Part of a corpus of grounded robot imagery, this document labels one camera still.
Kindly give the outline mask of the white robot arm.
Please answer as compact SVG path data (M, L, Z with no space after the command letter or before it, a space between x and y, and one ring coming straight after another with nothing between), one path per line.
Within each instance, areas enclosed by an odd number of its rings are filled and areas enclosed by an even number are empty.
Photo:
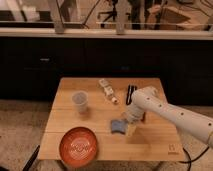
M134 91L131 99L125 112L129 123L138 122L147 111L154 112L213 148L213 118L161 100L152 86Z

